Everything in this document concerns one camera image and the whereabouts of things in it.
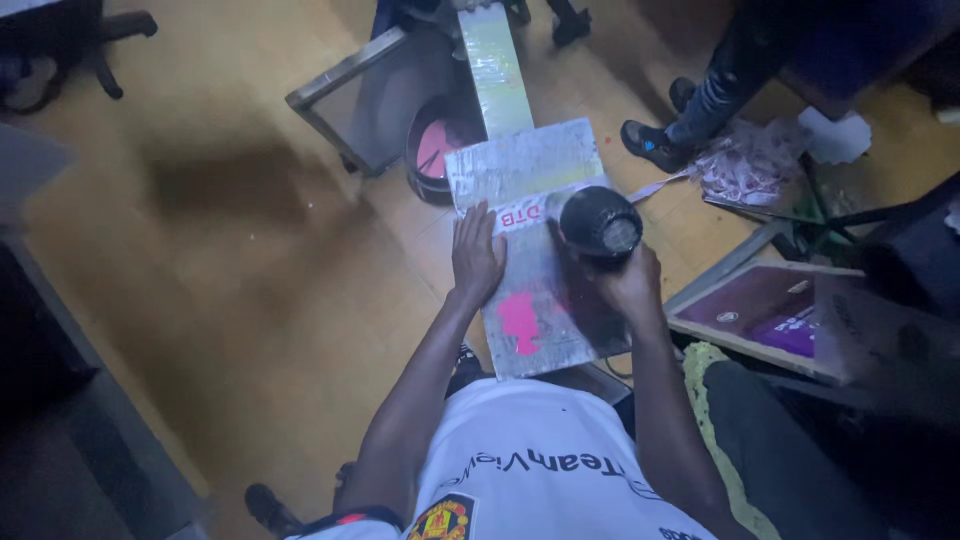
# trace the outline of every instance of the man's left hand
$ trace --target man's left hand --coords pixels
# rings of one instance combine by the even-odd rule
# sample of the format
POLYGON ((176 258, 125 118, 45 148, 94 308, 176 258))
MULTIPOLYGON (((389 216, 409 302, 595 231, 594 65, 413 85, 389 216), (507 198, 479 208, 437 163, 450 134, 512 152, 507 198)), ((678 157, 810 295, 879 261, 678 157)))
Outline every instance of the man's left hand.
POLYGON ((493 239, 496 212, 487 201, 467 210, 453 231, 453 278, 451 294, 460 295, 474 310, 485 304, 503 279, 507 267, 507 239, 493 239))

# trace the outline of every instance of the jeans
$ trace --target jeans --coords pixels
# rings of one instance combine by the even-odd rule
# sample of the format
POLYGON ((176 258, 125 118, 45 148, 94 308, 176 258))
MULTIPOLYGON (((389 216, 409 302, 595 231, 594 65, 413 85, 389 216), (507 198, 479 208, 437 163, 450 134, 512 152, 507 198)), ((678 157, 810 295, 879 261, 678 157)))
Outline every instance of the jeans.
POLYGON ((714 138, 790 60, 827 8, 823 0, 748 0, 713 51, 704 82, 667 126, 670 142, 693 146, 714 138))

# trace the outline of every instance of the man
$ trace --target man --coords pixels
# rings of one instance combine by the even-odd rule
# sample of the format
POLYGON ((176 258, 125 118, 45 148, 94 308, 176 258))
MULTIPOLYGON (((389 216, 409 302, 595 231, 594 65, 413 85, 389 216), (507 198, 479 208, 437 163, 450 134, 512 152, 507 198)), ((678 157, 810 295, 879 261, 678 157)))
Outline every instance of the man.
POLYGON ((666 173, 684 168, 698 145, 714 138, 790 60, 797 44, 844 2, 745 0, 713 51, 704 82, 677 79, 669 95, 680 117, 665 129, 627 120, 620 138, 632 154, 666 173))
MULTIPOLYGON (((311 540, 753 539, 733 518, 699 432, 660 306, 660 263, 645 245, 621 272, 594 278, 633 335, 636 445, 605 402, 546 382, 481 379, 444 399, 470 320, 503 277, 507 246, 502 236, 492 238, 494 219, 484 202, 457 222, 456 284, 374 415, 333 514, 303 526, 265 486, 255 485, 248 507, 257 521, 279 538, 311 540)), ((732 369, 708 372, 714 378, 708 383, 749 375, 725 363, 732 369)), ((738 439, 742 451, 727 447, 734 462, 768 469, 745 477, 748 489, 769 492, 769 476, 809 500, 798 503, 788 490, 768 497, 774 502, 761 510, 786 515, 781 533, 794 532, 783 540, 879 538, 869 527, 856 532, 863 512, 844 503, 856 496, 831 481, 836 472, 785 420, 782 407, 770 406, 767 395, 765 402, 752 399, 758 394, 746 386, 736 393, 732 406, 711 402, 711 409, 731 424, 784 427, 738 439), (771 444, 795 450, 768 452, 771 444), (796 459, 792 476, 765 467, 765 456, 773 462, 779 454, 796 459), (821 523, 814 516, 823 507, 823 515, 840 514, 821 523)))

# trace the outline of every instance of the tiled floor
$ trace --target tiled floor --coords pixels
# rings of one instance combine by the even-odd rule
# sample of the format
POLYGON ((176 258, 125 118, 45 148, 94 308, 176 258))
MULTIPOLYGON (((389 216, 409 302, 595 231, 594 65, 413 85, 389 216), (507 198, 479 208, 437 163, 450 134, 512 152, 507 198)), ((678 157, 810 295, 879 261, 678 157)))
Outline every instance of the tiled floor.
MULTIPOLYGON (((210 495, 214 534, 267 538, 243 488, 266 481, 304 518, 328 511, 334 473, 453 285, 453 217, 417 200, 399 168, 364 185, 347 176, 283 102, 366 42, 373 0, 111 4, 150 10, 160 31, 111 49, 123 100, 78 74, 27 121, 77 156, 26 207, 27 241, 210 495)), ((702 72, 730 9, 590 4, 593 36, 558 52, 545 4, 531 0, 534 22, 516 36, 527 93, 538 125, 588 116, 609 173, 634 190, 665 175, 626 153, 621 122, 670 120, 667 86, 702 72)), ((948 152, 957 132, 931 125, 912 94, 893 95, 897 110, 883 96, 865 107, 882 152, 858 166, 870 183, 897 185, 876 191, 909 198, 960 167, 948 152)), ((773 83, 745 115, 802 107, 773 83)), ((640 205, 664 296, 752 229, 699 197, 675 183, 640 205)), ((479 322, 468 336, 482 353, 479 322)))

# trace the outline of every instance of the metal frame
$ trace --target metal frame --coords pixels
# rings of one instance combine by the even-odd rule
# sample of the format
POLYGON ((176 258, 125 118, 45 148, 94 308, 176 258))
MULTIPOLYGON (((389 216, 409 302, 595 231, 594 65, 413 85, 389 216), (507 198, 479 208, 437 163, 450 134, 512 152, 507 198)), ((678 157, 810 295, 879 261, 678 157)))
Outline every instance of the metal frame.
POLYGON ((320 132, 331 144, 350 162, 357 166, 367 177, 376 177, 383 174, 392 162, 373 168, 365 160, 357 156, 350 149, 336 130, 334 130, 326 120, 313 112, 311 107, 325 96, 346 83, 352 81, 358 75, 363 74, 370 69, 378 60, 402 45, 410 35, 399 27, 394 27, 383 33, 381 36, 364 45, 356 54, 346 57, 337 65, 327 69, 322 75, 290 92, 286 97, 287 105, 293 109, 300 118, 310 124, 310 126, 320 132))

